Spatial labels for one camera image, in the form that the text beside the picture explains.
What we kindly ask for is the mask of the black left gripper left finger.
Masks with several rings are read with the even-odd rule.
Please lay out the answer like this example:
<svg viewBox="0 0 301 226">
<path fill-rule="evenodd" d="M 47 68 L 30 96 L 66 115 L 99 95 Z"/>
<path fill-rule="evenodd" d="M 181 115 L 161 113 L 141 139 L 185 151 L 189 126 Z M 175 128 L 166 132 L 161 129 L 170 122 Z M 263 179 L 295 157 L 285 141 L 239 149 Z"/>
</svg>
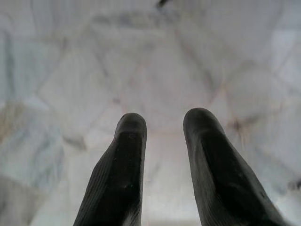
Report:
<svg viewBox="0 0 301 226">
<path fill-rule="evenodd" d="M 92 171 L 74 225 L 141 224 L 146 140 L 144 118 L 137 113 L 124 114 Z"/>
</svg>

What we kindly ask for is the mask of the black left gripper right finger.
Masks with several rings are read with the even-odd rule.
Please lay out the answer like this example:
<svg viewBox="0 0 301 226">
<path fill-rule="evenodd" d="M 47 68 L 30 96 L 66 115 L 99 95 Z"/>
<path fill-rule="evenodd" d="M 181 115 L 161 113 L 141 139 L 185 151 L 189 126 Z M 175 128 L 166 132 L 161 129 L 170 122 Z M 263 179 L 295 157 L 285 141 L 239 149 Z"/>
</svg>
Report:
<svg viewBox="0 0 301 226">
<path fill-rule="evenodd" d="M 190 109 L 183 120 L 183 131 L 202 225 L 286 225 L 251 167 L 209 110 Z"/>
</svg>

